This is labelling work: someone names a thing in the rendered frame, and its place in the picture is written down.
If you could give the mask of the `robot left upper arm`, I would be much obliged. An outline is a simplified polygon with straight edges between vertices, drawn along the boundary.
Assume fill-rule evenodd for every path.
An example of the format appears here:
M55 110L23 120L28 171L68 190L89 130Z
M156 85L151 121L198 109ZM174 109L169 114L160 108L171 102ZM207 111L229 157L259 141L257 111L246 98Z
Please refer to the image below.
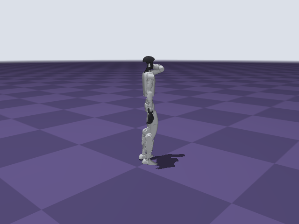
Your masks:
M161 73L164 71L164 67L162 65L159 66L159 68L156 70L151 70L151 72L153 72L154 75L158 74L158 73Z

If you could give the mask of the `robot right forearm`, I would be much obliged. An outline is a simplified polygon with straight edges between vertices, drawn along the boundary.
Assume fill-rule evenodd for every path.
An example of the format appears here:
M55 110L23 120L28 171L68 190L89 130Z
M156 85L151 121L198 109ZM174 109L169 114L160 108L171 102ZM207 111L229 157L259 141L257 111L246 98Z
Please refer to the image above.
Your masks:
M152 99L153 99L153 92L152 91L149 91L148 92L148 95L147 95L147 107L149 108L149 111L152 112L153 111L153 102L152 102Z

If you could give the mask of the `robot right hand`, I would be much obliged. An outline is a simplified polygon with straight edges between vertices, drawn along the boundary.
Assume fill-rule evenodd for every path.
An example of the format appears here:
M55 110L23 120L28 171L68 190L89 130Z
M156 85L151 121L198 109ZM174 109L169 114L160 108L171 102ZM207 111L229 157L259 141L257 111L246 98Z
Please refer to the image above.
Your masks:
M153 120L154 120L154 116L153 116L153 111L152 112L150 112L150 109L148 108L148 121L147 121L147 124L151 124L152 122L153 122Z

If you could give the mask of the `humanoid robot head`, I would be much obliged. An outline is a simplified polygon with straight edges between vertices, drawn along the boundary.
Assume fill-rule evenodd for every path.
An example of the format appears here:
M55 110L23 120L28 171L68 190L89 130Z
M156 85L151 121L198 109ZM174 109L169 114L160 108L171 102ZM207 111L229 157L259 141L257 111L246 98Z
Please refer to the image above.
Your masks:
M150 67L147 67L146 70L144 71L144 73L148 72L150 69L153 69L153 61L154 60L155 59L151 56L146 56L146 57L143 58L143 62L146 62L147 64L150 63Z

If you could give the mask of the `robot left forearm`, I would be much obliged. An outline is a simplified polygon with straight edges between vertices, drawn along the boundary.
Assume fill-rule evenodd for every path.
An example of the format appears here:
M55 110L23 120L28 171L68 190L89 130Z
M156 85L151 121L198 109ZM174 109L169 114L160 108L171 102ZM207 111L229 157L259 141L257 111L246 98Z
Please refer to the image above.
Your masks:
M156 70L157 70L157 69L159 68L159 66L160 66L159 64L153 64L153 69L156 69ZM149 63L149 65L148 65L148 67L150 67L150 63Z

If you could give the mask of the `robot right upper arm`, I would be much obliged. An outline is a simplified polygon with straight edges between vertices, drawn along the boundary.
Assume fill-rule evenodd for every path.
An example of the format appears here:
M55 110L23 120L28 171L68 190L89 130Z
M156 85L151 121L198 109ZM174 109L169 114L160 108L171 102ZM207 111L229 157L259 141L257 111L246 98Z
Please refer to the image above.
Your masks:
M153 81L154 81L154 75L151 73L147 74L147 90L146 93L148 95L148 92L151 91L151 88L153 86Z

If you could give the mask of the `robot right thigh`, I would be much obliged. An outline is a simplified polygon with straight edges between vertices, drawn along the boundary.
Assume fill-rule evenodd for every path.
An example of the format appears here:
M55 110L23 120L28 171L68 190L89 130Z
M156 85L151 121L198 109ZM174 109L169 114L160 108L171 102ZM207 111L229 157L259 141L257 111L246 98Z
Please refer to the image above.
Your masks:
M147 113L147 115L148 115L149 113ZM155 135L156 135L156 133L157 133L157 128L158 128L158 117L157 117L157 112L156 112L156 110L153 110L153 116L154 116L154 120L153 120L153 122L149 125L150 126L150 131L151 131L151 133L148 133L148 134L146 134L146 136L147 135L151 135L151 137L152 137L152 140L154 139L154 137L155 137ZM145 138L146 138L146 136L145 136Z

